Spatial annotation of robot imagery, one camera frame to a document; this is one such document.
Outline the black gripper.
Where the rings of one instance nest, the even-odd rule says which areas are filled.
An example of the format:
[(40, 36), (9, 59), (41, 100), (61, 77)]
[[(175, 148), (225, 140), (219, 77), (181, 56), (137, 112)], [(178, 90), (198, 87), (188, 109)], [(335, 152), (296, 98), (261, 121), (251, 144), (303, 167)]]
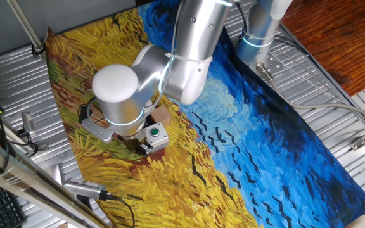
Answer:
[(146, 133), (144, 130), (140, 130), (132, 136), (120, 136), (120, 140), (125, 144), (127, 149), (135, 149), (136, 153), (141, 156), (147, 156), (153, 150), (153, 146), (145, 142)]

